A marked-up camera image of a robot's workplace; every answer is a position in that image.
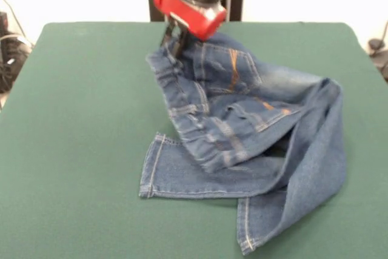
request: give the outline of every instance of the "jeans pocket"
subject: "jeans pocket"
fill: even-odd
[[[280,121],[285,116],[299,111],[297,106],[279,101],[267,102],[258,98],[238,101],[227,107],[229,116],[246,120],[255,132],[262,132]]]
[[[248,53],[212,44],[203,44],[201,50],[195,76],[207,93],[245,94],[261,84],[256,65]]]

